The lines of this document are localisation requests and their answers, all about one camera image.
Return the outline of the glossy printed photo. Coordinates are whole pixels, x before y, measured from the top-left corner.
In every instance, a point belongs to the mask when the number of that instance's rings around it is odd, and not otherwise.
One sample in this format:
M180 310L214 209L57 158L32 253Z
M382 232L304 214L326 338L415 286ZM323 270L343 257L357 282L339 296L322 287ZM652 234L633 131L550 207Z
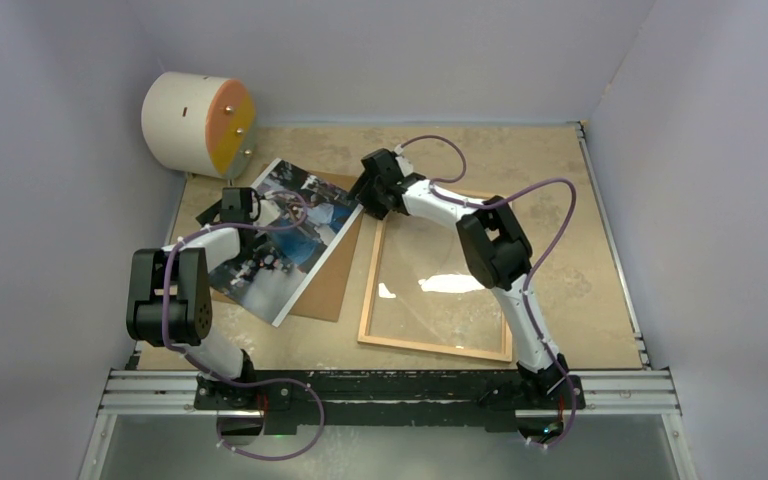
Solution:
M360 214L349 192L283 159L252 187L260 200L250 250L209 274L210 286L258 319L278 327Z

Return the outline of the wooden picture frame with glass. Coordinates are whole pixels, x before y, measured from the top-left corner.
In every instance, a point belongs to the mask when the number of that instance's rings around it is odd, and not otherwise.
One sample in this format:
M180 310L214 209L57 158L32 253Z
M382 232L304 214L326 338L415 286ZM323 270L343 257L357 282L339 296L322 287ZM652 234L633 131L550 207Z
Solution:
M378 221L357 341L508 363L512 334L493 295L466 270L456 235L415 217Z

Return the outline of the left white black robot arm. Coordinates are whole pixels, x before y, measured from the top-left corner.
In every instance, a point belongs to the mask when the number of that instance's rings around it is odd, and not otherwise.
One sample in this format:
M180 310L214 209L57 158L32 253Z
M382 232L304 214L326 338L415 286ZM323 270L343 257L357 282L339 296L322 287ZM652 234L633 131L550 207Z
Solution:
M232 408L257 399L253 362L213 329L210 274L248 255L256 240L261 196L251 187L226 187L199 217L194 234L132 256L125 325L129 336L181 355L203 376L221 381L219 395Z

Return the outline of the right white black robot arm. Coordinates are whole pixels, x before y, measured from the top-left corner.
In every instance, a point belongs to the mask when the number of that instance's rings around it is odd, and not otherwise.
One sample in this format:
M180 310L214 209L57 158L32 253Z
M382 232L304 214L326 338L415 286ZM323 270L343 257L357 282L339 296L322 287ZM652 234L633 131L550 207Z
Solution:
M531 288L533 248L510 202L483 200L439 187L398 152L378 149L361 159L363 171L349 191L366 214L385 219L396 212L455 232L470 275L500 305L512 335L524 399L544 407L576 386L551 339Z

